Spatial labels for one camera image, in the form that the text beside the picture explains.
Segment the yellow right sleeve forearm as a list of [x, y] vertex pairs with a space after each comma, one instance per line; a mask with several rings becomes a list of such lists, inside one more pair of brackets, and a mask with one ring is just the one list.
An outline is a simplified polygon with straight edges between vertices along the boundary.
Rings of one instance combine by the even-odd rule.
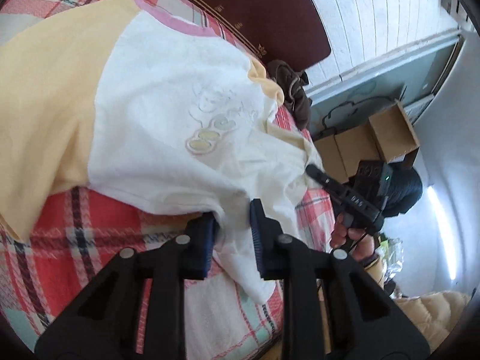
[[470, 295], [462, 292], [440, 291], [395, 298], [394, 302], [422, 333], [433, 352], [452, 332], [470, 300]]

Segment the person's right hand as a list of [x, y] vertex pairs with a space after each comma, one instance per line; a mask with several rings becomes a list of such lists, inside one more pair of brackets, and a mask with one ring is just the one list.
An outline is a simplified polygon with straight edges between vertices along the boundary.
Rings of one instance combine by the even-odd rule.
[[339, 214], [335, 221], [329, 244], [333, 249], [337, 249], [343, 246], [347, 240], [356, 243], [356, 246], [352, 249], [351, 256], [359, 263], [365, 262], [375, 255], [374, 238], [369, 236], [363, 229], [346, 228], [343, 224], [343, 214]]

